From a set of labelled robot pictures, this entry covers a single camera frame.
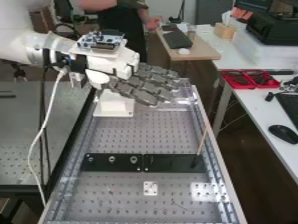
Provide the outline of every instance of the metal table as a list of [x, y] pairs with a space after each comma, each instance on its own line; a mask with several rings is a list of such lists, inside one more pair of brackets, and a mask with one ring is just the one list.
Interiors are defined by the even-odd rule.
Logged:
[[[93, 118], [90, 109], [40, 224], [246, 223], [201, 99], [187, 80], [173, 102], [135, 105], [133, 118]], [[85, 172], [89, 153], [194, 154], [202, 131], [205, 172]], [[143, 182], [158, 196], [143, 195]]]
[[[46, 105], [52, 86], [52, 82], [45, 85]], [[28, 170], [26, 155], [38, 127], [40, 83], [0, 83], [0, 91], [12, 91], [16, 95], [16, 98], [0, 99], [0, 196], [26, 198], [38, 195], [36, 182]], [[56, 178], [58, 176], [56, 163], [61, 158], [89, 92], [89, 87], [73, 89], [68, 82], [58, 84], [48, 124], [50, 165]], [[37, 144], [30, 161], [37, 173], [40, 173], [38, 159]], [[44, 164], [44, 176], [48, 177], [46, 162]]]

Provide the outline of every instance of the wire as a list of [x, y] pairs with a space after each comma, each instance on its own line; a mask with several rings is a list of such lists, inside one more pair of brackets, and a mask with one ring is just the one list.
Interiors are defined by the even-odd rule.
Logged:
[[34, 145], [36, 145], [36, 142], [38, 141], [38, 138], [41, 137], [42, 135], [42, 132], [44, 132], [44, 129], [46, 127], [46, 124], [48, 124], [48, 120], [49, 120], [49, 115], [50, 115], [50, 112], [52, 112], [52, 107], [53, 107], [53, 100], [54, 100], [54, 96], [56, 96], [56, 91], [57, 91], [57, 86], [58, 86], [58, 82], [61, 80], [61, 78], [64, 77], [64, 75], [66, 75], [68, 73], [68, 69], [64, 67], [58, 73], [58, 76], [57, 76], [57, 79], [54, 81], [54, 85], [53, 85], [53, 90], [52, 90], [52, 95], [50, 95], [50, 100], [49, 100], [49, 107], [48, 107], [48, 111], [46, 111], [46, 115], [45, 115], [45, 119], [44, 119], [44, 123], [41, 125], [41, 128], [40, 128], [40, 131], [34, 137], [34, 140], [30, 144], [30, 147], [29, 147], [29, 152], [28, 152], [28, 157], [26, 157], [26, 163], [28, 163], [28, 167], [29, 167], [29, 171], [30, 173], [33, 174], [34, 176], [34, 180], [36, 180], [36, 183], [37, 183], [37, 187], [38, 187], [38, 191], [40, 191], [40, 196], [41, 196], [41, 201], [42, 201], [42, 204], [45, 206], [45, 197], [44, 197], [44, 192], [42, 192], [42, 188], [41, 188], [41, 184], [40, 184], [40, 180], [38, 180], [38, 176], [33, 170], [33, 167], [30, 165], [30, 155], [32, 155], [32, 152], [33, 152], [33, 149], [34, 149]]
[[241, 118], [243, 118], [247, 114], [243, 114], [242, 116], [239, 116], [237, 119], [234, 119], [219, 131], [222, 131], [223, 129], [226, 129], [233, 123], [235, 123], [235, 121], [238, 121]]
[[76, 28], [72, 27], [70, 25], [65, 24], [65, 23], [58, 23], [58, 24], [54, 26], [53, 29], [54, 29], [54, 33], [56, 33], [56, 34], [57, 34], [57, 28], [61, 27], [61, 26], [69, 28], [69, 29], [73, 31], [73, 34], [74, 34], [78, 38], [81, 37], [81, 34], [80, 34], [80, 32], [76, 30]]
[[[48, 72], [48, 67], [44, 67], [44, 72], [42, 72], [42, 77], [41, 77], [41, 86], [40, 86], [40, 92], [41, 92], [40, 93], [40, 97], [41, 97], [40, 98], [40, 117], [41, 117], [40, 128], [41, 128], [42, 121], [45, 119], [45, 74], [46, 74], [46, 72]], [[45, 158], [46, 158], [46, 165], [48, 165], [48, 180], [49, 180], [52, 169], [50, 169], [50, 159], [49, 159], [49, 144], [48, 144], [46, 128], [44, 129], [44, 146], [45, 146]]]

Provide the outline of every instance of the keyboard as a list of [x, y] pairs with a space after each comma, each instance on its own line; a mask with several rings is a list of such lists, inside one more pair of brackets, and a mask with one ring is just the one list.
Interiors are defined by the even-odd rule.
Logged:
[[275, 96], [295, 128], [298, 129], [298, 95], [279, 93]]
[[190, 48], [193, 42], [181, 30], [163, 34], [170, 49]]

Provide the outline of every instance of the black metal bracket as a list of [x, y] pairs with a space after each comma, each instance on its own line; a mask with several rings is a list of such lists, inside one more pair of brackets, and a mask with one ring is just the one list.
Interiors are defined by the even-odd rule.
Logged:
[[191, 168], [194, 154], [146, 154], [143, 155], [143, 172], [147, 173], [203, 173], [202, 156], [197, 157], [197, 165]]
[[141, 154], [85, 154], [81, 171], [89, 172], [141, 172]]
[[203, 173], [202, 156], [194, 154], [110, 154], [88, 153], [81, 171], [88, 172], [146, 172], [146, 173]]

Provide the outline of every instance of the white cable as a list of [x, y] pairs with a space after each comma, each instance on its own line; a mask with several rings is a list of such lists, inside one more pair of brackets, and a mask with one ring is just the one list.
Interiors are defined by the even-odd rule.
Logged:
[[37, 187], [38, 187], [40, 196], [41, 196], [41, 200], [42, 200], [44, 206], [45, 206], [45, 197], [44, 197], [44, 192], [42, 192], [42, 189], [41, 189], [38, 176], [37, 176], [37, 174], [36, 174], [36, 172], [33, 170], [33, 167], [30, 166], [30, 155], [32, 155], [32, 152], [33, 152], [33, 149], [34, 149], [36, 142], [38, 141], [38, 139], [40, 139], [40, 137], [42, 135], [44, 129], [46, 127], [46, 124], [48, 124], [49, 115], [50, 115], [52, 107], [53, 107], [53, 100], [54, 100], [54, 96], [56, 96], [56, 92], [57, 92], [58, 82], [60, 82], [61, 78], [64, 77], [64, 75], [66, 75], [66, 74], [68, 74], [68, 69], [64, 67], [61, 69], [60, 73], [58, 73], [58, 76], [57, 76], [57, 79], [56, 79], [56, 82], [54, 82], [54, 85], [53, 85], [52, 96], [50, 96], [50, 100], [49, 100], [49, 107], [48, 107], [44, 123], [41, 125], [40, 131], [38, 131], [38, 133], [37, 133], [37, 135], [34, 137], [34, 140], [33, 140], [33, 142], [30, 144], [28, 157], [26, 157], [26, 163], [28, 163], [29, 171], [32, 172], [32, 174], [34, 176], [34, 180], [36, 180], [36, 183], [37, 183]]

